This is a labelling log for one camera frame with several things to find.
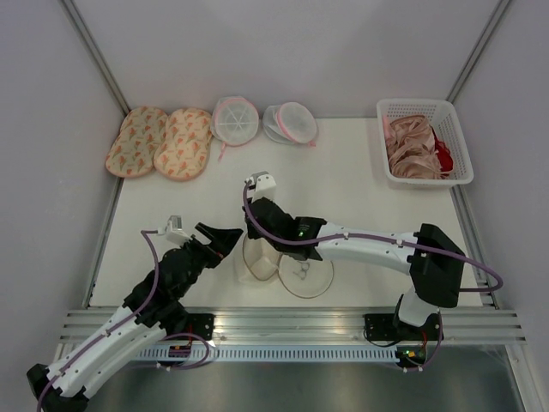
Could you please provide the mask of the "cream mesh laundry bag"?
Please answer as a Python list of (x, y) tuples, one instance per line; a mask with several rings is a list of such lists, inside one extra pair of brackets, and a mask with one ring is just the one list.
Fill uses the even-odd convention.
[(324, 294), (335, 277), (331, 261), (299, 261), (278, 252), (265, 239), (249, 239), (247, 235), (234, 267), (243, 284), (259, 287), (278, 282), (289, 294), (305, 300)]

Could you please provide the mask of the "pink bra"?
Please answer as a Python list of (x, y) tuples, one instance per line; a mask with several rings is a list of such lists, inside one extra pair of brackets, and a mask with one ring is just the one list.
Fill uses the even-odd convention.
[(434, 136), (425, 115), (390, 121), (383, 116), (383, 134), (390, 173), (400, 179), (442, 179)]

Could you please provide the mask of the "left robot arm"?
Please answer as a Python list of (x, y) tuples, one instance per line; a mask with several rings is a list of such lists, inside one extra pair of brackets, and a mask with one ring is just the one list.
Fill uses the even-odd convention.
[(190, 332), (189, 313), (180, 300), (204, 270), (216, 268), (243, 234), (240, 228), (196, 225), (201, 242), (170, 221), (163, 235), (179, 236), (178, 246), (163, 255), (152, 253), (154, 267), (112, 316), (80, 346), (50, 364), (36, 364), (27, 381), (38, 411), (83, 411), (91, 397), (117, 371), (150, 345), (184, 339), (205, 343)]

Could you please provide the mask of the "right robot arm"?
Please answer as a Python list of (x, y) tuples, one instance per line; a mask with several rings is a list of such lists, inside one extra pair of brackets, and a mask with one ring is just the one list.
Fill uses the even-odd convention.
[(409, 276), (412, 286), (391, 319), (402, 339), (418, 334), (437, 310), (458, 305), (465, 254), (435, 225), (411, 233), (354, 232), (322, 218), (293, 217), (266, 197), (245, 199), (244, 219), (249, 238), (264, 239), (297, 261), (359, 262)]

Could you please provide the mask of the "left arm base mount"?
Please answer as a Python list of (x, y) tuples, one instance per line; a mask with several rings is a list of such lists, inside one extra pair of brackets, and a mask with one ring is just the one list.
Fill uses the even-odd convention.
[(166, 329), (168, 339), (183, 339), (182, 333), (194, 334), (211, 340), (214, 334), (215, 316), (212, 313), (189, 313), (170, 324)]

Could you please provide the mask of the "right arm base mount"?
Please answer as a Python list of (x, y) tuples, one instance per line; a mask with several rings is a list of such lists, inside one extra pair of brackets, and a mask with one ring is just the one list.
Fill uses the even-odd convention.
[(438, 340), (440, 323), (437, 314), (432, 314), (420, 326), (396, 323), (390, 313), (370, 313), (363, 316), (363, 334), (368, 342), (397, 344), (399, 342), (435, 342)]

